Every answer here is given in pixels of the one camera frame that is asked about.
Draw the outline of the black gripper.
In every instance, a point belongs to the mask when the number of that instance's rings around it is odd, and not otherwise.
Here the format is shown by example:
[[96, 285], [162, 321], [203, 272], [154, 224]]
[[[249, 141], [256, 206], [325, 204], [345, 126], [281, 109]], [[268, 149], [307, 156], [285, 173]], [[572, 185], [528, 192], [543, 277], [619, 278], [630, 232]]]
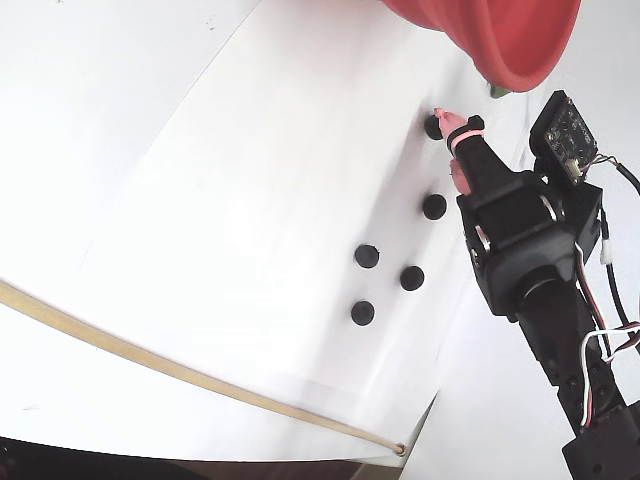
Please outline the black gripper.
[[603, 189], [557, 187], [533, 172], [513, 174], [484, 139], [484, 120], [437, 107], [450, 175], [478, 286], [496, 316], [513, 317], [545, 281], [576, 279], [576, 249], [599, 238]]

